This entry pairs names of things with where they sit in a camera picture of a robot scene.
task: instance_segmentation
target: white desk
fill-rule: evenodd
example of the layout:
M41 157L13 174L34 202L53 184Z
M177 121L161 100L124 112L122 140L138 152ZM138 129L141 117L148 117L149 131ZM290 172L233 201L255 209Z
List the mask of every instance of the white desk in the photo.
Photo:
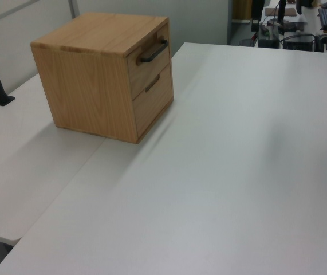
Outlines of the white desk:
M279 0L271 0L269 6L270 7L276 7ZM294 4L287 4L287 7L295 7ZM307 24L305 24L305 32L315 34L316 31L319 31L321 29L321 21L318 17L318 7L314 8L308 8L308 7L302 7L302 14L307 19Z
M0 107L0 241L15 245L103 142L55 127L39 76Z
M0 275L327 274L327 55L184 44L172 69L148 136L106 140Z

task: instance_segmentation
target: black cable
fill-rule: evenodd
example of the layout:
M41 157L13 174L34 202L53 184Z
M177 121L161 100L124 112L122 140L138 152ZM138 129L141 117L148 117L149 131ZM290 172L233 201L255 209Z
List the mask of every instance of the black cable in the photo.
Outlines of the black cable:
M312 37L316 38L316 36L314 36L313 34L298 34L298 35L294 35L294 36L288 36L288 37L280 40L279 42L281 43L281 42L286 41L288 39L292 39L292 38L296 38L296 37L302 37L302 36L312 36Z
M270 13L270 14L274 13L274 18L273 18L273 20L275 20L275 13L276 13L276 11L277 11L277 7L278 7L279 5L280 5L280 1L278 2L278 4L276 5L276 7L275 7L275 8L271 11L271 13ZM269 17L269 15L266 16L266 17L264 18L264 20L262 21L261 25L264 24L264 22L265 22L265 20L266 20L267 17Z

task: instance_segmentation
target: wooden drawer box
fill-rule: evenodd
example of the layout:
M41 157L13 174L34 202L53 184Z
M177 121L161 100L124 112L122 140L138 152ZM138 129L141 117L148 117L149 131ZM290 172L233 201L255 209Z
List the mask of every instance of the wooden drawer box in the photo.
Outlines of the wooden drawer box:
M31 49L57 127L138 143L174 99L167 17L86 13Z

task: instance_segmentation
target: wall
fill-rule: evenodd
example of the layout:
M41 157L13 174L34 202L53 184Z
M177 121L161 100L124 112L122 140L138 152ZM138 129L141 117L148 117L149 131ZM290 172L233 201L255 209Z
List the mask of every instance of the wall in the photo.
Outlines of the wall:
M173 54L184 42L224 44L229 40L228 8L232 0L74 0L83 14L87 11L168 16Z
M39 0L0 19L0 78L7 93L37 73L30 42L71 19L68 0Z

